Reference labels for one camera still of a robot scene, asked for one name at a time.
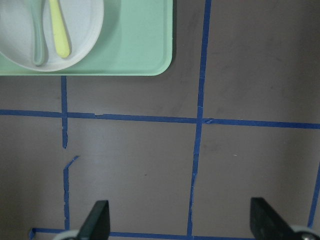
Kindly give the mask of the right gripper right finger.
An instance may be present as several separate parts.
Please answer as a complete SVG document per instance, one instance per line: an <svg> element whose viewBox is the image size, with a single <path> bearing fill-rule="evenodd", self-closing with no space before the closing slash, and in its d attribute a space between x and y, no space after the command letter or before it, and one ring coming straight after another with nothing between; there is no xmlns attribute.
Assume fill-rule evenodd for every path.
<svg viewBox="0 0 320 240"><path fill-rule="evenodd" d="M250 230L256 240L289 240L293 229L262 197L250 199Z"/></svg>

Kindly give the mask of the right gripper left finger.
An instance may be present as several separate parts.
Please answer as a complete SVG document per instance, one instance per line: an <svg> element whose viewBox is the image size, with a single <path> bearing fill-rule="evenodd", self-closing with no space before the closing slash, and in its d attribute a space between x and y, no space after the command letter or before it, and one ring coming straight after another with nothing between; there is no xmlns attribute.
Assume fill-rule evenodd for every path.
<svg viewBox="0 0 320 240"><path fill-rule="evenodd" d="M108 200L98 200L81 226L78 240L107 240L111 232Z"/></svg>

